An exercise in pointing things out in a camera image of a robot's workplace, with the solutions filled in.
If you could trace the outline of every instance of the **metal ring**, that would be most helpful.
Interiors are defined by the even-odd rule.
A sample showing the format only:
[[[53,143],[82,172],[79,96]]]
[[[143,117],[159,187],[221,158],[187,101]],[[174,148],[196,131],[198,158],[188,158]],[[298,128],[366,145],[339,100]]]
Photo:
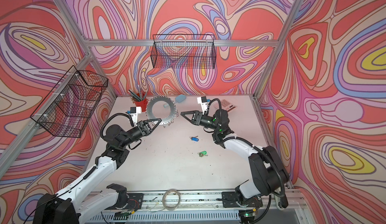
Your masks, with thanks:
[[[157,117],[154,116],[153,114],[153,106],[156,102],[159,102],[159,101],[164,101],[166,102],[169,107],[170,107],[170,113],[169,115],[166,117],[166,118],[163,118],[160,125],[166,125],[166,124],[171,124],[171,122],[173,121],[173,119],[175,117],[177,117],[178,115],[178,111],[177,111],[177,108],[176,108],[176,104],[174,103],[173,100],[171,100],[170,98],[168,98],[167,96],[156,96],[154,98],[152,98],[148,103],[147,103],[147,106],[146,106],[146,114],[147,114],[147,118],[148,119],[156,119]]]

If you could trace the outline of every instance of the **red pencil holder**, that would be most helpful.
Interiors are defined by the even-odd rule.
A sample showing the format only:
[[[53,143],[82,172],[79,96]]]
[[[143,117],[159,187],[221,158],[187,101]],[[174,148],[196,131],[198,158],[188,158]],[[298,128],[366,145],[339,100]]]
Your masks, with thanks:
[[[142,100],[142,101],[140,101],[140,102],[135,102],[134,101],[134,103],[135,103],[135,105],[137,106],[137,107],[141,107],[142,108],[142,112],[146,112],[146,106],[147,106],[147,103],[149,102],[149,100],[148,99],[144,99],[144,100]]]

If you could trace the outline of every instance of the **wire basket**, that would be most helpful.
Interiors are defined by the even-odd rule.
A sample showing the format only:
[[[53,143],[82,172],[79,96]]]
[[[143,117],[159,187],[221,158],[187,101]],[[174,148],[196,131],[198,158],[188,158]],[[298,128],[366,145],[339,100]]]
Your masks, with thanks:
[[[153,35],[153,68],[214,69],[214,39],[212,34]]]
[[[32,117],[36,115],[39,105],[32,113],[31,119],[53,136],[80,138],[107,85],[106,77],[91,71],[76,70],[44,113],[37,120]]]

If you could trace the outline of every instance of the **metal beam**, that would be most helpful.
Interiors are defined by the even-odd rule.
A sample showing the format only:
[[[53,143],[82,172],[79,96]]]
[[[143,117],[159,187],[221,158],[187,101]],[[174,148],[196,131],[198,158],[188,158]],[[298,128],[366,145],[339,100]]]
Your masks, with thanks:
[[[87,39],[87,46],[152,46],[153,40],[142,39]],[[162,40],[163,42],[206,42],[206,40]],[[277,40],[214,40],[216,47],[277,47]]]
[[[57,6],[60,13],[62,14],[65,23],[70,27],[71,31],[74,33],[74,36],[75,36],[76,40],[78,41],[78,43],[80,44],[80,46],[83,48],[83,50],[86,53],[90,54],[92,56],[92,58],[94,58],[94,61],[91,62],[91,64],[94,67],[95,71],[98,74],[100,74],[104,77],[107,77],[106,73],[103,71],[101,65],[99,64],[98,59],[94,56],[94,53],[86,45],[86,43],[84,41],[86,38],[85,38],[83,32],[80,30],[79,25],[76,22],[73,14],[71,13],[71,10],[68,7],[66,1],[65,0],[53,0],[53,1],[55,2],[55,5]],[[111,96],[116,97],[115,92],[114,92],[110,83],[107,87],[107,90],[110,92]]]
[[[261,74],[260,80],[258,82],[258,85],[256,86],[256,90],[254,91],[253,96],[256,97],[258,95],[259,91],[263,88],[263,84],[265,83],[265,81],[269,77],[269,74],[272,71],[272,68],[273,68],[277,58],[279,57],[280,50],[284,46],[284,43],[285,43],[285,40],[286,40],[287,35],[289,33],[289,30],[291,29],[292,24],[294,23],[295,18],[297,16],[299,9],[302,6],[303,2],[304,2],[304,0],[294,0],[293,4],[291,6],[291,9],[289,10],[289,13],[287,15],[287,19],[284,22],[283,28],[280,32],[279,39],[278,39],[279,40],[278,45],[273,50],[272,57],[269,58],[267,66],[264,68],[264,71]]]
[[[87,64],[91,60],[89,54],[84,56],[80,62],[76,65],[78,70],[83,70],[86,68]],[[63,82],[56,88],[56,90],[48,97],[47,101],[42,104],[40,109],[36,112],[37,115],[43,114],[47,108],[54,102],[57,94],[59,94],[63,88],[70,81],[70,77],[66,77]],[[36,134],[36,131],[39,129],[40,125],[37,124],[33,120],[29,120],[27,126],[23,129],[23,131],[16,136],[16,138],[8,145],[8,147],[4,150],[2,155],[0,156],[0,179],[7,172],[8,168],[12,165],[15,159],[19,156],[19,154],[23,151],[26,145],[30,142],[32,137]]]

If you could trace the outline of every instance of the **white table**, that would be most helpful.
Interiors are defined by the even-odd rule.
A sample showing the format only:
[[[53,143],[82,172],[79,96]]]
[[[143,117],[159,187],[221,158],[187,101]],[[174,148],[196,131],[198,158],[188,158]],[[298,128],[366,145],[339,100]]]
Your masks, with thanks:
[[[216,97],[237,106],[229,112],[229,126],[238,136],[252,144],[267,146],[249,96],[207,96],[208,99]],[[162,104],[158,103],[153,108],[156,117],[162,118],[170,110],[169,107],[163,108]],[[132,106],[131,98],[118,97],[110,116],[125,113]],[[196,96],[188,96],[185,101],[176,103],[176,107],[179,113],[201,111]],[[211,106],[209,115],[214,112],[215,108]],[[138,121],[146,118],[146,113],[142,113]],[[124,130],[131,128],[128,119],[123,116],[113,119],[107,127],[112,124],[118,124]],[[197,135],[200,139],[198,142],[189,138]],[[87,168],[105,149],[106,142],[100,138]],[[201,151],[207,151],[208,156],[199,157],[197,153]],[[150,136],[143,137],[142,144],[130,150],[120,168],[105,178],[94,191],[106,188],[111,183],[123,185],[128,191],[226,189],[235,188],[251,178],[247,161],[216,145],[211,134],[205,133],[203,127],[192,125],[180,115],[170,126],[164,128],[159,125]]]

